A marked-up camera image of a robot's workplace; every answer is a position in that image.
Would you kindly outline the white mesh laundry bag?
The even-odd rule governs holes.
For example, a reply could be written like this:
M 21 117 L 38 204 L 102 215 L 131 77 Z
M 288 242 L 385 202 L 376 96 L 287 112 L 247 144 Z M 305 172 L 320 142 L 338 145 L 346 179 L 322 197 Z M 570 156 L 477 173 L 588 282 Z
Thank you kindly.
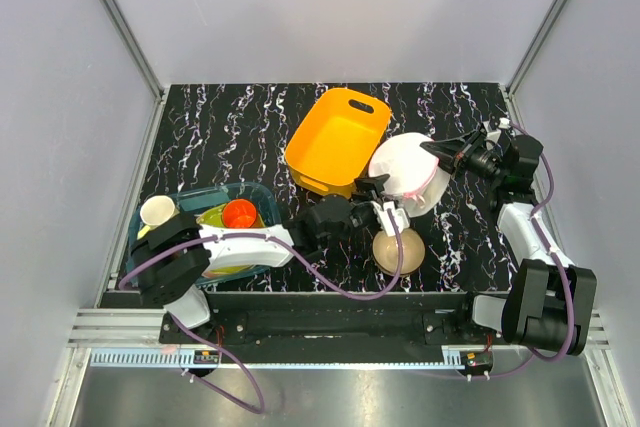
M 440 202 L 451 176 L 439 159 L 422 147 L 432 139 L 418 132 L 390 137 L 372 155 L 368 175 L 388 175 L 383 193 L 397 201 L 410 218 L 426 215 Z

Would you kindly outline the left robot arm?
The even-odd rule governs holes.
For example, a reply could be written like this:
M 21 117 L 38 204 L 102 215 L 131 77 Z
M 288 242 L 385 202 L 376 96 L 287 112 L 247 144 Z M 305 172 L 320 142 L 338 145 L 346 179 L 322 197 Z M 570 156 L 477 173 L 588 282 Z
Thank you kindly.
M 298 260 L 325 287 L 339 292 L 312 264 L 326 243 L 371 225 L 399 242 L 409 226 L 405 209 L 383 197 L 386 179 L 359 178 L 352 198 L 327 195 L 286 222 L 264 228 L 201 224 L 179 211 L 171 198 L 151 198 L 146 205 L 159 214 L 160 223 L 133 244 L 134 267 L 118 287 L 135 281 L 143 305 L 163 308 L 196 343 L 208 341 L 216 329 L 205 294 L 196 285 L 206 272 L 244 265 L 279 268 Z

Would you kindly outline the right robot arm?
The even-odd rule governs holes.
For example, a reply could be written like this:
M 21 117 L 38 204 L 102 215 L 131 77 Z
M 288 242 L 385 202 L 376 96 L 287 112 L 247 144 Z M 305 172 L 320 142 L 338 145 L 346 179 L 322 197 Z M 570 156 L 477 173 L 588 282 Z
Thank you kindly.
M 469 172 L 489 181 L 496 225 L 519 264 L 506 297 L 470 298 L 467 310 L 454 318 L 457 337 L 472 344 L 492 330 L 546 361 L 580 355 L 587 343 L 597 279 L 561 251 L 540 215 L 543 204 L 532 183 L 544 162 L 542 144 L 519 134 L 499 153 L 489 132 L 480 128 L 421 146 L 445 172 Z

